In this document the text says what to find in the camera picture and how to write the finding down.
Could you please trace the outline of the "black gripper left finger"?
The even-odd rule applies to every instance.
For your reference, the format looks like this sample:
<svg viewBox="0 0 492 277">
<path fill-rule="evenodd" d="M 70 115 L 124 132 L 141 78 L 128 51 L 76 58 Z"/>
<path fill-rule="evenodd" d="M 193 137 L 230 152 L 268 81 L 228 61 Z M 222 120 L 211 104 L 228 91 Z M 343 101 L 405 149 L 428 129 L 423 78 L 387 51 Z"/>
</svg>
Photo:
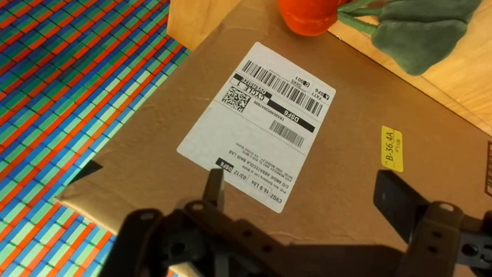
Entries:
<svg viewBox="0 0 492 277">
<path fill-rule="evenodd" d="M 224 208 L 224 171 L 216 167 L 210 172 L 204 200 L 217 209 Z"/>
</svg>

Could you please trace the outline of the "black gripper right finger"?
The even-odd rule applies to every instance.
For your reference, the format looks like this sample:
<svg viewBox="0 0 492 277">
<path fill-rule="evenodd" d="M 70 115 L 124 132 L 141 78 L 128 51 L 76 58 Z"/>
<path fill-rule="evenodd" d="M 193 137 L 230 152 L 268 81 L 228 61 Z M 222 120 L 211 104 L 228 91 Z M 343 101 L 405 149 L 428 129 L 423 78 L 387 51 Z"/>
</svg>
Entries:
<svg viewBox="0 0 492 277">
<path fill-rule="evenodd" d="M 374 204 L 396 232 L 410 243 L 430 201 L 394 171 L 380 169 L 376 178 Z"/>
</svg>

